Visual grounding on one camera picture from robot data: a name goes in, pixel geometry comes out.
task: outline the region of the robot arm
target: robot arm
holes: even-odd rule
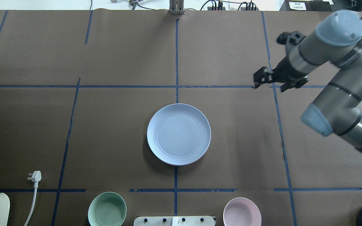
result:
[[[340,68],[310,104],[301,120],[323,136],[332,133],[362,152],[362,20],[349,10],[334,12],[305,37],[283,33],[277,42],[286,45],[287,56],[275,70],[261,68],[254,74],[255,87],[284,83],[281,91],[300,88],[307,75],[330,61]]]

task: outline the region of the metal bracket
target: metal bracket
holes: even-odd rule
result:
[[[211,216],[137,217],[134,226],[216,226]]]
[[[184,14],[184,0],[170,0],[169,14]]]
[[[129,5],[132,6],[132,10],[135,10],[136,5],[138,2],[141,2],[142,0],[129,0]]]

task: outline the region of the light blue joint cap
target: light blue joint cap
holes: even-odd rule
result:
[[[313,103],[310,103],[308,108],[301,115],[301,121],[324,137],[333,133],[332,126],[319,108]]]
[[[350,46],[362,39],[362,20],[353,11],[339,10],[320,22],[315,33],[331,46]]]

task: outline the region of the bowl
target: bowl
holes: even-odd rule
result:
[[[89,206],[91,226],[121,226],[127,214],[124,199],[115,192],[99,194]]]
[[[223,212],[224,226],[261,226],[262,217],[251,200],[238,197],[231,199]]]

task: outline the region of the label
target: label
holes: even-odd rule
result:
[[[306,10],[305,3],[294,3],[288,2],[290,4],[290,9],[294,10]]]

